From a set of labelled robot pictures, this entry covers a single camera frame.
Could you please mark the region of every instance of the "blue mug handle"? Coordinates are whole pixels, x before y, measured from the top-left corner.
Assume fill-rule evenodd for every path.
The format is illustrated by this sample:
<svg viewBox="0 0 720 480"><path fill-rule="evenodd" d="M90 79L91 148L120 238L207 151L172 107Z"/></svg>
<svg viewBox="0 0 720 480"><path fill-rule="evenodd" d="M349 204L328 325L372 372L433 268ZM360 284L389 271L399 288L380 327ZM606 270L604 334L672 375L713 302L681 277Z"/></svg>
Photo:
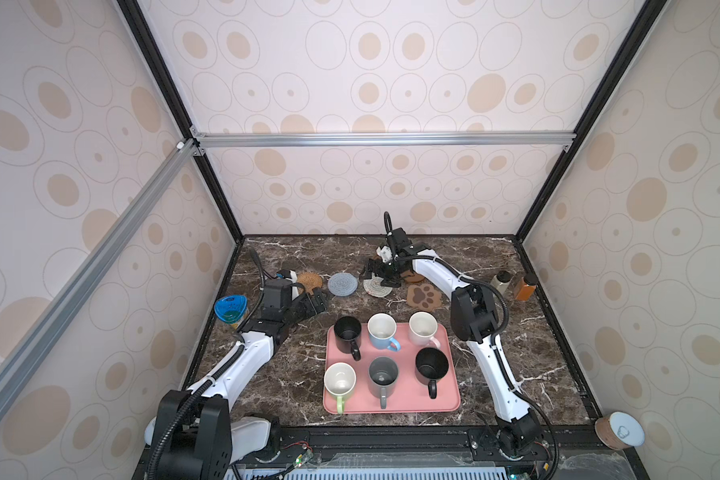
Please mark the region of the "blue mug handle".
<svg viewBox="0 0 720 480"><path fill-rule="evenodd" d="M387 350L391 350L393 352L399 352L400 351L400 342L393 338L389 339L389 345L387 346Z"/></svg>

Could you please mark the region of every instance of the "blue and white mug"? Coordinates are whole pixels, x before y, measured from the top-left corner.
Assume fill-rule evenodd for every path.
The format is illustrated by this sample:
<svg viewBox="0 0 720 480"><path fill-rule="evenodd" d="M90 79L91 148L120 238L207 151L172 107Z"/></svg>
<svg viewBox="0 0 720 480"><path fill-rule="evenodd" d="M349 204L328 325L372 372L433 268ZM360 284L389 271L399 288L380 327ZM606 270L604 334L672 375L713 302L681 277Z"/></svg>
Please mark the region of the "blue and white mug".
<svg viewBox="0 0 720 480"><path fill-rule="evenodd" d="M371 337L371 344L379 350L400 351L400 342L394 339L397 330L397 322L386 313L376 313L368 321L368 336Z"/></svg>

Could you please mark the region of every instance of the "gray mug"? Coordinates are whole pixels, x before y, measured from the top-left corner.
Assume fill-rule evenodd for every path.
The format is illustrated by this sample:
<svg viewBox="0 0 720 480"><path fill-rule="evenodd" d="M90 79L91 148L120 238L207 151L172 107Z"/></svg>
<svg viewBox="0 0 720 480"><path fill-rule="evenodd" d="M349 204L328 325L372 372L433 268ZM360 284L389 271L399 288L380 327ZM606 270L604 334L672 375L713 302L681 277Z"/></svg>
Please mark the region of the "gray mug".
<svg viewBox="0 0 720 480"><path fill-rule="evenodd" d="M398 364L388 356L376 358L368 367L368 376L371 377L368 388L374 397L378 398L382 409L387 408L387 398L394 391L399 372Z"/></svg>

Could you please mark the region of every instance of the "mug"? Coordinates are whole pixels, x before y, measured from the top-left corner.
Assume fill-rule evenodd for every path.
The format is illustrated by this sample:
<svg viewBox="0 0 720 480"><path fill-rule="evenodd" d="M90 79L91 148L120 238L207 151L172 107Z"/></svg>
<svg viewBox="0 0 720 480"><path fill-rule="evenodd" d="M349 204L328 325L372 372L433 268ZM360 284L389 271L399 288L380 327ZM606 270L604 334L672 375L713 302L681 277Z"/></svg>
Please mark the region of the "mug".
<svg viewBox="0 0 720 480"><path fill-rule="evenodd" d="M371 377L368 388L378 398L382 409L387 408L387 398L394 391L399 372L398 364L388 356L377 357L368 367L368 376Z"/></svg>
<svg viewBox="0 0 720 480"><path fill-rule="evenodd" d="M438 380L448 373L448 358L428 346L416 354L416 379L427 386L429 398L438 398Z"/></svg>
<svg viewBox="0 0 720 480"><path fill-rule="evenodd" d="M434 338L438 332L438 322L431 313L416 312L408 321L408 339L414 345L426 346L432 342L435 348L440 349L440 340Z"/></svg>
<svg viewBox="0 0 720 480"><path fill-rule="evenodd" d="M348 363L338 362L327 368L322 378L326 390L336 398L336 411L339 415L344 413L344 403L350 397L357 383L355 369Z"/></svg>
<svg viewBox="0 0 720 480"><path fill-rule="evenodd" d="M398 324L386 313L376 313L368 321L368 336L371 344L379 350L400 351L400 342L393 335L398 330Z"/></svg>
<svg viewBox="0 0 720 480"><path fill-rule="evenodd" d="M343 316L333 325L336 347L342 353L351 353L356 362L360 361L360 320L354 316Z"/></svg>

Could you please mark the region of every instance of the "black lid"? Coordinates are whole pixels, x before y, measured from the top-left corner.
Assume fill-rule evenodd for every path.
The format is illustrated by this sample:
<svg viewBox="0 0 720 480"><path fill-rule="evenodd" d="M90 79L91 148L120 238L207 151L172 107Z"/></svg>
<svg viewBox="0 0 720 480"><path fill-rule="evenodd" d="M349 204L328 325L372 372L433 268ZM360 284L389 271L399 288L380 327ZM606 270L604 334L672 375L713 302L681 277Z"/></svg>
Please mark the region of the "black lid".
<svg viewBox="0 0 720 480"><path fill-rule="evenodd" d="M539 284L539 277L535 274L525 274L523 275L523 280L525 280L525 283L528 285L538 285Z"/></svg>
<svg viewBox="0 0 720 480"><path fill-rule="evenodd" d="M512 274L510 274L506 270L502 270L501 272L496 274L496 278L498 278L501 283L507 283L512 280Z"/></svg>

